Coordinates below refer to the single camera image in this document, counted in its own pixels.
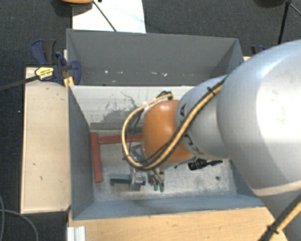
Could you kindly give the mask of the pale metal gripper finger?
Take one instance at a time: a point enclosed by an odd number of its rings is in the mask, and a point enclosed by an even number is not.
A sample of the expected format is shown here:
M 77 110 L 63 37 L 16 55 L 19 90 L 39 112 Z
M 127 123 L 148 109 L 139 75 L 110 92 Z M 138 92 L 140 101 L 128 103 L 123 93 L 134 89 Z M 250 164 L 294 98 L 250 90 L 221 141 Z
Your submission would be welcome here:
M 131 170 L 131 191 L 140 191 L 146 183 L 146 178 L 142 172 Z

